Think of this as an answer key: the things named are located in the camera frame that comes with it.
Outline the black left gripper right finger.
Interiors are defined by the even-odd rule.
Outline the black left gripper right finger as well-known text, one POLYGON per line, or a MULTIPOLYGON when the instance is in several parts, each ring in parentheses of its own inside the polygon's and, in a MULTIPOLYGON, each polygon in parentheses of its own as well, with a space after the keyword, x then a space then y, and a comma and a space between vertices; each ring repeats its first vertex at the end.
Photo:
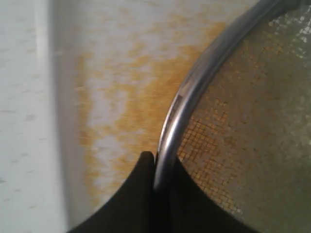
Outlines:
POLYGON ((174 163, 166 186, 155 191, 156 233, 255 233, 211 200, 187 173, 174 163))

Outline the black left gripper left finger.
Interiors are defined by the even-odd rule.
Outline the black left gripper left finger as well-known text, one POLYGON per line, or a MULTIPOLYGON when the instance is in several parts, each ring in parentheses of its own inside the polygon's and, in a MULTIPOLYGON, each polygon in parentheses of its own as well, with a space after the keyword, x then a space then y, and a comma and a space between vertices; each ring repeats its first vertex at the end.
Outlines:
POLYGON ((125 182, 95 214, 71 233, 148 233, 154 180, 154 156, 144 151, 125 182))

